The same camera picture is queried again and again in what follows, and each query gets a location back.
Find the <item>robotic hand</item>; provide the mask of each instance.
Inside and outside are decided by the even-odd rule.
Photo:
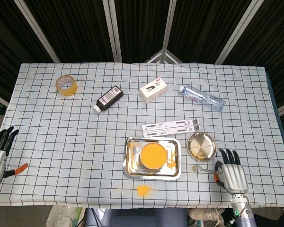
[[[17,175],[23,172],[28,166],[28,163],[25,163],[18,169],[5,171],[7,159],[6,157],[9,155],[9,151],[11,149],[11,145],[14,141],[14,138],[19,132],[19,130],[15,130],[13,133],[11,133],[13,129],[14,127],[10,127],[9,129],[4,129],[0,132],[0,182],[3,178]]]
[[[220,172],[220,176],[215,173],[214,179],[216,183],[224,188],[232,195],[231,205],[235,218],[233,218],[227,227],[232,226],[237,222],[238,227],[256,227],[253,212],[251,210],[249,200],[245,196],[248,190],[246,176],[243,167],[241,166],[239,156],[235,150],[232,152],[226,149],[228,157],[224,150],[219,149],[224,163],[217,161],[214,170]]]

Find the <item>packing tape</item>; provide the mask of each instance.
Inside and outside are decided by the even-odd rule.
[[[64,89],[62,88],[62,86],[66,83],[70,83],[71,87]],[[64,95],[64,96],[72,96],[73,94],[76,93],[77,89],[78,89],[78,85],[76,83],[76,81],[74,80],[73,77],[71,77],[70,75],[63,75],[61,77],[59,77],[56,81],[56,88],[58,89],[58,91]]]

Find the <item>metal plate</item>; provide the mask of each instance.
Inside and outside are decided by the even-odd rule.
[[[150,142],[159,143],[167,151],[166,163],[156,170],[146,168],[140,160],[142,148]],[[129,137],[125,144],[123,168],[129,177],[176,180],[181,175],[181,145],[174,138]]]
[[[197,132],[191,135],[186,147],[189,154],[198,161],[208,161],[217,152],[216,142],[210,135],[204,132]]]

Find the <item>shoe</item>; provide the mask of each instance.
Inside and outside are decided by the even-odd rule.
[[[216,221],[216,226],[224,226],[224,219],[222,213],[224,209],[220,208],[192,208],[189,212],[189,216],[194,220],[203,220],[203,221]]]

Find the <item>orange powder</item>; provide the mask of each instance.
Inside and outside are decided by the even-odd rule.
[[[150,188],[148,186],[139,185],[138,186],[138,195],[139,196],[145,196],[148,193],[149,189]]]
[[[149,169],[159,169],[165,164],[166,158],[165,148],[156,142],[145,145],[140,154],[141,162]]]
[[[169,159],[169,160],[167,161],[167,166],[168,166],[170,169],[172,169],[173,167],[176,166],[175,154],[173,154],[173,155],[171,156],[171,159]]]

